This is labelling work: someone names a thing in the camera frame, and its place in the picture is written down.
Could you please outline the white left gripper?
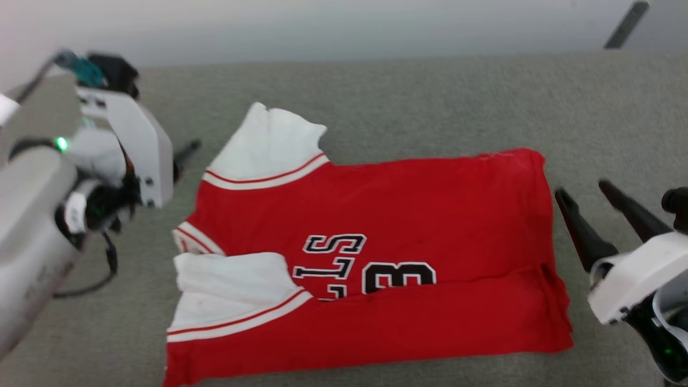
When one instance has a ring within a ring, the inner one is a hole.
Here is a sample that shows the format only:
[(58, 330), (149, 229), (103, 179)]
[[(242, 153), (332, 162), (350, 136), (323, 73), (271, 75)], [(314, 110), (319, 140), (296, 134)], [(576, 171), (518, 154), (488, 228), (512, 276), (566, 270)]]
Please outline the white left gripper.
[(130, 223), (138, 206), (168, 204), (202, 141), (174, 152), (160, 123), (132, 96), (87, 87), (76, 93), (83, 121), (64, 153), (80, 177), (64, 204), (69, 232), (114, 229)]

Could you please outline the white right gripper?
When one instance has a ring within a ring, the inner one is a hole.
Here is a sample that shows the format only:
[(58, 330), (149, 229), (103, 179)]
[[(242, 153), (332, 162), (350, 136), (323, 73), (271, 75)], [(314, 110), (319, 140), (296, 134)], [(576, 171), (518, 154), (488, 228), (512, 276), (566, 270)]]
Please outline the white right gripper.
[(585, 272), (590, 273), (587, 300), (602, 324), (620, 321), (646, 297), (674, 306), (686, 300), (687, 237), (673, 231), (609, 180), (599, 189), (612, 208), (629, 222), (642, 244), (628, 253), (602, 239), (583, 218), (577, 202), (563, 188), (554, 197)]

